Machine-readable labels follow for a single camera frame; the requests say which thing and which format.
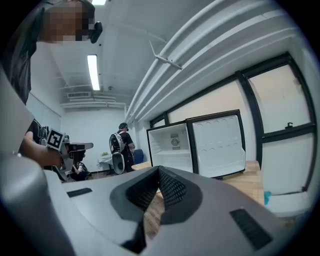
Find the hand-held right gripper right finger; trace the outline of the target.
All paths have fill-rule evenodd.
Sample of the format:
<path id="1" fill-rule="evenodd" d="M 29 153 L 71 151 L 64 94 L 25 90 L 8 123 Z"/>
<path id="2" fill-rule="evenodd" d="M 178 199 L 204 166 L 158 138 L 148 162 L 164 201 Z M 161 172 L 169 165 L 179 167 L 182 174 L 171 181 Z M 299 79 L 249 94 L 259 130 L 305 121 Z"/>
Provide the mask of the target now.
<path id="1" fill-rule="evenodd" d="M 200 207 L 203 193 L 198 185 L 172 172 L 158 167 L 158 188 L 163 196 L 164 213 L 161 225 L 175 225 L 187 221 Z"/>

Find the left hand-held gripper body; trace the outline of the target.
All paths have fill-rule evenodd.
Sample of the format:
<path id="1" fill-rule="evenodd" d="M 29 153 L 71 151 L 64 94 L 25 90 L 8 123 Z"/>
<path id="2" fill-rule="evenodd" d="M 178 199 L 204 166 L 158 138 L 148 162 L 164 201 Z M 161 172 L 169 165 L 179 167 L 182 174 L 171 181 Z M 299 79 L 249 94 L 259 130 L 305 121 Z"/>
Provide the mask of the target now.
<path id="1" fill-rule="evenodd" d="M 81 162 L 86 150 L 92 149 L 94 144 L 92 142 L 70 142 L 67 134 L 51 129 L 46 139 L 46 146 L 59 153 L 60 168 L 52 165 L 51 169 L 61 181 L 66 182 L 66 172 L 71 171 L 73 165 Z"/>

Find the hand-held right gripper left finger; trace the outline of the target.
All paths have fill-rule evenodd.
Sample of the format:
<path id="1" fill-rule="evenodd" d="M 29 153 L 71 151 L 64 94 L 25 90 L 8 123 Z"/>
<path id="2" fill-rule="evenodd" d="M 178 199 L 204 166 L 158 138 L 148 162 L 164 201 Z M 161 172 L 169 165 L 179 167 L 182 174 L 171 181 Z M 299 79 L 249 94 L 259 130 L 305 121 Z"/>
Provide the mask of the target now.
<path id="1" fill-rule="evenodd" d="M 137 177 L 115 187 L 110 193 L 110 203 L 122 220 L 133 221 L 133 237 L 122 247 L 139 254 L 146 247 L 144 214 L 159 188 L 158 167 L 152 167 Z"/>

